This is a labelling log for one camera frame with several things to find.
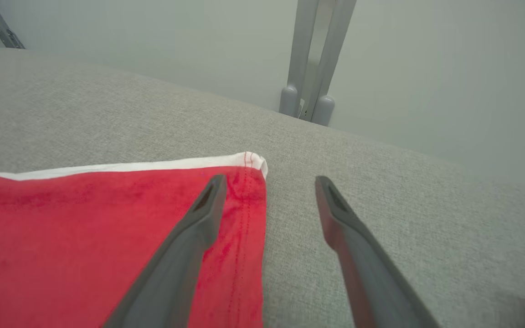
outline red cloth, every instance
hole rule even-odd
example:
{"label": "red cloth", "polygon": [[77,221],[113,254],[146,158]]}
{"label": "red cloth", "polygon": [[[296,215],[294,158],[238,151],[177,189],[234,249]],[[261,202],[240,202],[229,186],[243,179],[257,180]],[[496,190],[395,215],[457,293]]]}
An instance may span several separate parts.
{"label": "red cloth", "polygon": [[262,327],[265,181],[239,166],[0,177],[0,327],[102,325],[215,174],[226,203],[188,326]]}

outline gray fabric surface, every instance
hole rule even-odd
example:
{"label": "gray fabric surface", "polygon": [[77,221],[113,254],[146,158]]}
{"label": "gray fabric surface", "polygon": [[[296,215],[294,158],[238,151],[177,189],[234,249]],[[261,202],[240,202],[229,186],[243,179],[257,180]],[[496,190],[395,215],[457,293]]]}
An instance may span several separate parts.
{"label": "gray fabric surface", "polygon": [[352,326],[315,205],[324,174],[442,326],[525,327],[525,189],[243,102],[0,49],[0,171],[246,150],[269,166],[269,326]]}

